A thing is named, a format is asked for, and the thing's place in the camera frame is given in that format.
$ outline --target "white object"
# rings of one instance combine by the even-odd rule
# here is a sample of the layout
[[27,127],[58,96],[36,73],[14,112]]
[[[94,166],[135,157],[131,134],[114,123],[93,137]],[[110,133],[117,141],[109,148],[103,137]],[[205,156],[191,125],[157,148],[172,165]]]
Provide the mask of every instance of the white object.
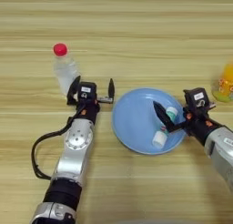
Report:
[[[168,107],[166,113],[169,115],[172,122],[175,121],[178,111],[174,107]],[[152,144],[157,148],[162,149],[167,141],[168,132],[164,126],[161,127],[159,131],[153,137]]]
[[66,96],[70,85],[80,75],[77,70],[75,60],[67,53],[67,47],[64,44],[54,46],[56,55],[54,72],[59,82],[61,92]]

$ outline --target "plastic bottle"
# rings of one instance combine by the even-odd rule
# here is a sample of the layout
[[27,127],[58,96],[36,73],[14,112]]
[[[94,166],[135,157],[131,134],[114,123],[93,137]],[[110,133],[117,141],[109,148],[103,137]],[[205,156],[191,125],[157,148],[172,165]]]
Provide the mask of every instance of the plastic bottle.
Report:
[[[178,111],[174,107],[168,107],[166,110],[167,115],[170,117],[171,121],[174,122]],[[165,146],[165,143],[167,141],[168,131],[166,130],[165,126],[162,126],[159,131],[156,132],[152,144],[154,146],[157,146],[158,148],[163,148]]]
[[69,56],[65,44],[54,45],[56,61],[54,72],[59,82],[61,92],[66,96],[70,85],[79,76],[75,60]]
[[218,101],[230,102],[233,100],[233,63],[225,66],[218,85],[213,88],[212,93]]

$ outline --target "water bottle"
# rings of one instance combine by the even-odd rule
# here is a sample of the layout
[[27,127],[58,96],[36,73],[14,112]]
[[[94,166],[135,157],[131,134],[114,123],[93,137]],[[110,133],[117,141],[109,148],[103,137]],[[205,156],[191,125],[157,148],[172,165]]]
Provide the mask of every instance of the water bottle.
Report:
[[79,76],[75,60],[68,54],[65,44],[54,46],[56,55],[54,72],[59,82],[61,92],[66,96],[70,85]]

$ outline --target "red bottle cap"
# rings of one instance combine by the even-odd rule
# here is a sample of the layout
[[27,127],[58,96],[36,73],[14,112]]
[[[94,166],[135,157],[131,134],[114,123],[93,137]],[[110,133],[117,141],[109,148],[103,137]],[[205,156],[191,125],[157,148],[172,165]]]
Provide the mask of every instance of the red bottle cap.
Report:
[[54,45],[54,52],[57,56],[64,56],[67,53],[67,47],[65,44],[56,44]]

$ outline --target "wooden table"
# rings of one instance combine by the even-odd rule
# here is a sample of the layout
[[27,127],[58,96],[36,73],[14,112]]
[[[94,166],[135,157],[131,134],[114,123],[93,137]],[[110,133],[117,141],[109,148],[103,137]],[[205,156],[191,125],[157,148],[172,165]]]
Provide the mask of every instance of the wooden table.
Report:
[[[116,100],[137,87],[156,87],[184,103],[183,88],[204,87],[233,54],[233,0],[0,0],[0,219],[29,223],[48,181],[30,161],[33,142],[61,128],[66,106],[53,75],[56,42],[65,42],[85,80]],[[211,116],[233,128],[233,105]],[[79,223],[136,219],[233,222],[233,196],[203,148],[188,137],[159,157],[133,153],[111,129],[111,107],[96,124]],[[62,138],[48,140],[39,162],[52,173]]]

